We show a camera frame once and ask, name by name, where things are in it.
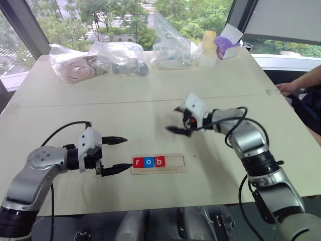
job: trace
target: window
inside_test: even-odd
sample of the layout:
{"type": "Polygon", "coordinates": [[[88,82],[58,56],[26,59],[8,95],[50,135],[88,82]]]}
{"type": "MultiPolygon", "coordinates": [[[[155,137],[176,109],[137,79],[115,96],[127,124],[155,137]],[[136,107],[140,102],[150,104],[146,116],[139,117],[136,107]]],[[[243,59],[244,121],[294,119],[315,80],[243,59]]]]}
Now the window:
{"type": "Polygon", "coordinates": [[[0,30],[0,79],[6,89],[16,90],[35,63],[35,59],[2,12],[0,30]]]}
{"type": "Polygon", "coordinates": [[[242,41],[253,45],[252,54],[281,54],[321,58],[321,46],[317,45],[246,37],[242,41]]]}
{"type": "Polygon", "coordinates": [[[156,0],[158,10],[183,37],[198,44],[206,30],[220,35],[233,0],[156,0]]]}
{"type": "Polygon", "coordinates": [[[152,50],[158,10],[198,44],[205,30],[220,34],[233,0],[26,0],[50,43],[88,51],[94,41],[131,39],[152,50]]]}

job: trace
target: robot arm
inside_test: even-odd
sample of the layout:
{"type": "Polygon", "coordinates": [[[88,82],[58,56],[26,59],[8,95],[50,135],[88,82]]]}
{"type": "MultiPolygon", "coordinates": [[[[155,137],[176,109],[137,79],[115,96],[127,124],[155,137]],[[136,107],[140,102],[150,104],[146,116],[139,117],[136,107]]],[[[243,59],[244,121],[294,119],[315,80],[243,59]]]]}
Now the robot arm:
{"type": "Polygon", "coordinates": [[[263,219],[276,223],[284,240],[317,240],[321,235],[321,219],[305,213],[301,197],[279,166],[283,162],[275,161],[268,141],[250,122],[251,119],[245,118],[242,108],[208,112],[202,100],[191,93],[175,109],[183,113],[186,129],[167,129],[186,136],[206,129],[227,135],[248,173],[249,181],[256,187],[253,197],[263,219]]]}
{"type": "Polygon", "coordinates": [[[78,139],[78,148],[71,144],[33,150],[23,170],[13,179],[0,207],[0,241],[30,240],[36,216],[58,174],[96,169],[97,175],[108,176],[131,167],[131,164],[117,164],[104,168],[101,164],[103,144],[125,141],[127,139],[121,137],[102,137],[92,127],[87,127],[78,139]]]}

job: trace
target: person's arm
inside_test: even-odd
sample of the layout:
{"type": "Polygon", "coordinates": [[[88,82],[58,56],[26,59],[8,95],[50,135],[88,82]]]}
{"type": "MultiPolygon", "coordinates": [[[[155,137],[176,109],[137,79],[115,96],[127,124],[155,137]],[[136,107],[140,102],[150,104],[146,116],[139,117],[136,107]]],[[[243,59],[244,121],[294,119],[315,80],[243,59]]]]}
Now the person's arm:
{"type": "Polygon", "coordinates": [[[321,84],[321,65],[291,83],[278,84],[276,87],[284,96],[288,96],[297,89],[309,88],[319,84],[321,84]]]}
{"type": "Polygon", "coordinates": [[[321,65],[292,82],[296,89],[309,88],[321,84],[321,65]]]}

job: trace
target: red letter block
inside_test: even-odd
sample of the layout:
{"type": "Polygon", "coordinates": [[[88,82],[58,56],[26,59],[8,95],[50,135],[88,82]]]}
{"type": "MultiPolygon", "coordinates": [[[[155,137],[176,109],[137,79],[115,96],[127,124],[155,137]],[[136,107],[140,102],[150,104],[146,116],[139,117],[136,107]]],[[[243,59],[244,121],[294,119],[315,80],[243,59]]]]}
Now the red letter block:
{"type": "Polygon", "coordinates": [[[156,167],[164,167],[165,163],[165,156],[155,157],[155,166],[156,167]]]}
{"type": "Polygon", "coordinates": [[[144,167],[144,157],[134,157],[133,158],[133,168],[144,167]]]}

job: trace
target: dark clothing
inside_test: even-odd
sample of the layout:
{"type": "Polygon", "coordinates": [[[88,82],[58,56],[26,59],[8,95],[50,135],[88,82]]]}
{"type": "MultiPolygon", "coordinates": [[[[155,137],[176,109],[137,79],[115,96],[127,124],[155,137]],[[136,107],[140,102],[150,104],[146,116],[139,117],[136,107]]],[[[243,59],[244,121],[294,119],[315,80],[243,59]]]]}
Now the dark clothing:
{"type": "Polygon", "coordinates": [[[309,92],[302,100],[294,95],[288,97],[292,99],[291,105],[303,123],[321,135],[321,90],[309,92]]]}

